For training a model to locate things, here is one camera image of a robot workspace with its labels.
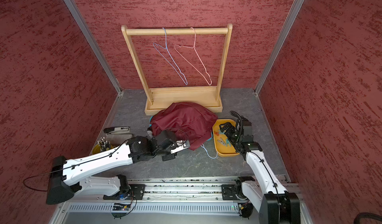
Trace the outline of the blue wire hanger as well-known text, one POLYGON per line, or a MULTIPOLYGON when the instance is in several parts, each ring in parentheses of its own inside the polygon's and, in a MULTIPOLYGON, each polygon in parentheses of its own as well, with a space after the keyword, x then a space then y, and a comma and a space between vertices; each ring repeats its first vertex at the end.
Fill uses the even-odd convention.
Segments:
POLYGON ((207 156, 210 159, 217 159, 218 158, 218 152, 214 145, 210 145, 207 147, 205 144, 201 145, 201 148, 206 152, 207 156))
POLYGON ((160 44, 158 44, 157 42, 153 42, 153 48, 156 50, 156 52, 172 67, 172 69, 176 72, 176 74, 180 77, 180 79, 182 80, 182 82, 185 84, 185 85, 188 85, 188 81, 187 81, 187 78, 185 76, 185 74, 181 71, 180 67, 177 65, 177 63, 175 62, 173 56, 171 55, 170 51, 169 51, 169 48, 168 48, 168 42, 167 42, 167 31, 165 28, 162 28, 163 32, 165 33, 165 45, 164 46, 161 46, 160 44), (167 54, 168 57, 166 57, 165 55, 162 54, 162 52, 160 51, 161 50, 164 50, 167 54))

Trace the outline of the maroon satin shirt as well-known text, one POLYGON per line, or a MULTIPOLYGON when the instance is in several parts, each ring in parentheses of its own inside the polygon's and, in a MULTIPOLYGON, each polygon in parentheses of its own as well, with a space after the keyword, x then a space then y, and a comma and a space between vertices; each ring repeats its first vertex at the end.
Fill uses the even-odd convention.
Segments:
POLYGON ((218 116, 202 105, 192 102, 173 103, 154 115, 149 128, 154 136, 168 130, 178 139, 188 139, 190 149, 198 149, 211 138, 218 116))

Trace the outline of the pink wire hanger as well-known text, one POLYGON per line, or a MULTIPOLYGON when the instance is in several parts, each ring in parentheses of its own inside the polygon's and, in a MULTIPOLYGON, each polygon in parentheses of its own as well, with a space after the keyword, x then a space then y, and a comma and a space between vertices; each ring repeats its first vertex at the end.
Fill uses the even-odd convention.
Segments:
POLYGON ((194 33, 193 43, 191 45, 176 44, 174 45, 174 49, 176 53, 204 79, 208 86, 212 86, 212 77, 197 51, 196 30, 194 28, 191 29, 194 33))

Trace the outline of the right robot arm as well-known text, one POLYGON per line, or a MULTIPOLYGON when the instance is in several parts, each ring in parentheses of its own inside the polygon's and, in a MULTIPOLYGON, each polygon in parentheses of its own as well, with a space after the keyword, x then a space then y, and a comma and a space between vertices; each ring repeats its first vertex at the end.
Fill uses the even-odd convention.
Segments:
POLYGON ((256 180, 242 181, 241 193, 258 212, 261 224, 300 224, 300 201, 278 180, 266 161, 261 146, 254 141, 251 123, 239 117, 236 125, 219 125, 235 151, 251 167, 256 180))

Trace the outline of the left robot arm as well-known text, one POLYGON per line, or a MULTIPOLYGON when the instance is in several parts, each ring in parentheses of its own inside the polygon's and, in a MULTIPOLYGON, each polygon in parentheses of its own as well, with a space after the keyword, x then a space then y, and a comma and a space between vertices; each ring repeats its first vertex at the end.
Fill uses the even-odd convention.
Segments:
POLYGON ((181 140, 170 131, 162 131, 152 138, 136 136, 120 146, 87 157, 53 160, 46 196, 46 204, 64 203, 75 196, 102 195, 105 200, 134 199, 139 191, 128 184, 127 177, 99 177, 98 174, 120 166, 148 161, 157 154, 163 161, 172 160, 177 153, 190 148, 189 140, 181 140))

